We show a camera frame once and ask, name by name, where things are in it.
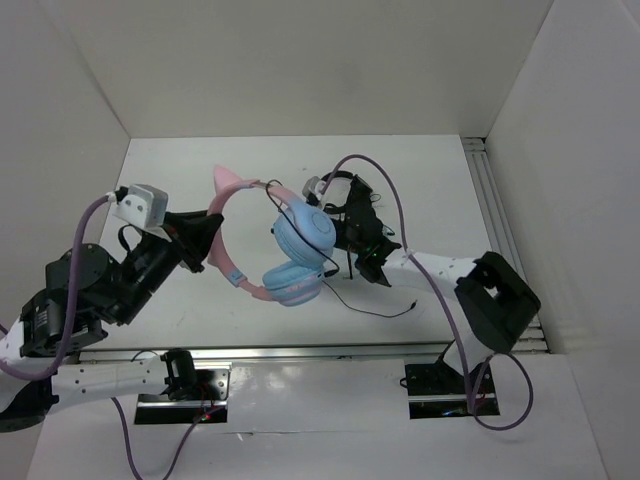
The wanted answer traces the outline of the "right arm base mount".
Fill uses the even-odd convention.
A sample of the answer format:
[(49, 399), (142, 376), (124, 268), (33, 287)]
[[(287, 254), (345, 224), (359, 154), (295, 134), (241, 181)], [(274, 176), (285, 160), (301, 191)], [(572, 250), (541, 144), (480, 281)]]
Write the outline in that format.
[[(399, 384), (407, 391), (412, 420), (471, 416), (463, 377), (441, 362), (406, 364)], [(480, 416), (500, 413), (490, 367), (482, 378), (475, 405)]]

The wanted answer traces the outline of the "pink blue cat-ear headphones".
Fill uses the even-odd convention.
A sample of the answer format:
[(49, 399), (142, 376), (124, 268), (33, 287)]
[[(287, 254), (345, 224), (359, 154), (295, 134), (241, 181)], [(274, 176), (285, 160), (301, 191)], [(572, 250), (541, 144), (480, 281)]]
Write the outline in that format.
[(221, 214), (228, 200), (242, 190), (265, 191), (279, 212), (272, 233), (288, 261), (267, 271), (261, 286), (255, 285), (232, 261), (218, 232), (209, 251), (208, 264), (232, 286), (261, 301), (293, 307), (316, 298), (325, 279), (324, 265), (332, 259), (336, 243), (336, 229), (328, 214), (274, 181), (243, 179), (222, 166), (214, 168), (213, 179), (215, 196), (209, 205), (209, 214)]

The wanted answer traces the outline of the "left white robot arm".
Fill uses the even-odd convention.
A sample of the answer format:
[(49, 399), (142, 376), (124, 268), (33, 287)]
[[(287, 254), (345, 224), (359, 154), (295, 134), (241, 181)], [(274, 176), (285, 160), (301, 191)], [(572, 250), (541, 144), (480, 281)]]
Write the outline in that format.
[(69, 358), (105, 340), (105, 325), (130, 324), (180, 265), (193, 273), (224, 218), (204, 211), (169, 213), (166, 238), (142, 233), (117, 261), (81, 236), (45, 267), (45, 287), (22, 308), (1, 341), (1, 430), (43, 422), (57, 410), (118, 395), (144, 394), (182, 400), (201, 382), (191, 353), (172, 348), (127, 365), (88, 367)]

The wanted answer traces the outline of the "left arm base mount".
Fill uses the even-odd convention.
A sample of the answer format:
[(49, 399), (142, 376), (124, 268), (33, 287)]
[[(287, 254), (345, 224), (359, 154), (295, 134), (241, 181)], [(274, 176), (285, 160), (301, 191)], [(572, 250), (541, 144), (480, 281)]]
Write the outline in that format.
[(139, 394), (136, 425), (223, 424), (228, 420), (231, 364), (196, 361), (188, 350), (159, 355), (166, 386), (159, 394)]

